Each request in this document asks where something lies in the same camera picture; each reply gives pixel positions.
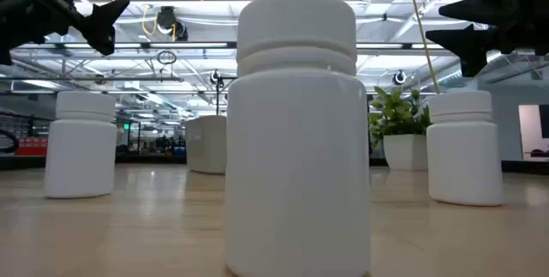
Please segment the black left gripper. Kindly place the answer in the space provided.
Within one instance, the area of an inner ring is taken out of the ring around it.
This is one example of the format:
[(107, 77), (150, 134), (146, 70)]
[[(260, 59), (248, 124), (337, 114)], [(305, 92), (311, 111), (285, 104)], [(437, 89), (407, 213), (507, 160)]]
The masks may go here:
[(130, 0), (94, 4), (92, 14), (83, 17), (74, 0), (1, 0), (1, 64), (12, 64), (12, 49), (26, 43), (43, 44), (46, 35), (65, 35), (74, 25), (92, 48), (109, 56), (115, 48), (113, 25), (129, 4)]

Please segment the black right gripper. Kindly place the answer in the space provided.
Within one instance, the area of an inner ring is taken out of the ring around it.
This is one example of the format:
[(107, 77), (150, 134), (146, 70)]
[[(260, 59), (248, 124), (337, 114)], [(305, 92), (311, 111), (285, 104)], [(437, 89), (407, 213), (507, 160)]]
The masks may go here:
[(442, 16), (503, 26), (502, 45), (494, 34), (475, 30), (471, 24), (457, 30), (431, 30), (428, 40), (441, 45), (460, 58), (463, 77), (475, 77), (487, 64), (489, 51), (510, 54), (516, 49), (530, 49), (535, 56), (548, 54), (548, 0), (461, 0), (441, 7)]

